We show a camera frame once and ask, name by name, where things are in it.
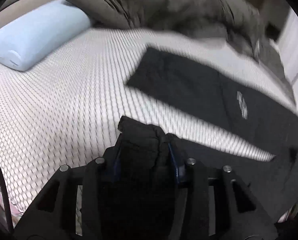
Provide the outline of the black pants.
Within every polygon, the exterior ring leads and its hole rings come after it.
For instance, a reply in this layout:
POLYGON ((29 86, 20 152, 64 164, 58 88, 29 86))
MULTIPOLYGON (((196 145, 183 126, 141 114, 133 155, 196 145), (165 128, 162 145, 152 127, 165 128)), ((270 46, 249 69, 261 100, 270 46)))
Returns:
POLYGON ((298 116, 265 94, 186 57, 148 48, 126 83, 232 135, 239 157, 177 140, 208 167, 229 165, 273 221, 298 202, 298 116))

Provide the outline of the light blue bolster pillow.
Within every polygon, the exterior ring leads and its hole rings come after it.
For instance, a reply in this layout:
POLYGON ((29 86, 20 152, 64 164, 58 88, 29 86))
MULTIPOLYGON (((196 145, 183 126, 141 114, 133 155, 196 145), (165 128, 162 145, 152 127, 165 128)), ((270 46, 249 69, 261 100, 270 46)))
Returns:
POLYGON ((0 63, 25 72, 92 26, 80 8, 54 0, 0 28, 0 63))

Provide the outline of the dark grey duvet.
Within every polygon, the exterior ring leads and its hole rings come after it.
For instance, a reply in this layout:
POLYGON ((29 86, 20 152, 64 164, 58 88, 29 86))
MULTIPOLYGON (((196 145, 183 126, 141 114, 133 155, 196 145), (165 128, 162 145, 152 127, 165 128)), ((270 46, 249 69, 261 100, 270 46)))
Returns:
POLYGON ((174 31, 190 38, 221 38, 265 68, 294 99, 278 51, 259 11, 245 0, 66 0, 96 23, 114 29, 174 31))

